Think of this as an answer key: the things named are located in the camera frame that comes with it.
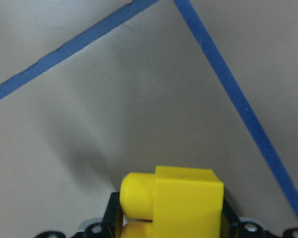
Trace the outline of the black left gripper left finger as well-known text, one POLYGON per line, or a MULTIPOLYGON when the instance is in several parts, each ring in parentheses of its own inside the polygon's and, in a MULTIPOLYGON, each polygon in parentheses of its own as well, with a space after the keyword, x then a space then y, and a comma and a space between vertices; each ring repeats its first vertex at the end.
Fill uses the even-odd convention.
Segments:
POLYGON ((120 205, 120 193, 110 195, 107 207, 101 222, 102 238, 120 238, 123 227, 123 213, 120 205))

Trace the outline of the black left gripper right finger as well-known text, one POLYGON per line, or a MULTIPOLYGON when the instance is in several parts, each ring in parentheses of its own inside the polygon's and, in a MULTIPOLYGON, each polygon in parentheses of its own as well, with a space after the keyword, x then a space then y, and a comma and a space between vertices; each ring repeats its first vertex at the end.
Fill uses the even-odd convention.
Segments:
POLYGON ((229 205, 226 199, 223 200, 221 215, 221 237, 235 238, 238 233, 240 219, 229 205))

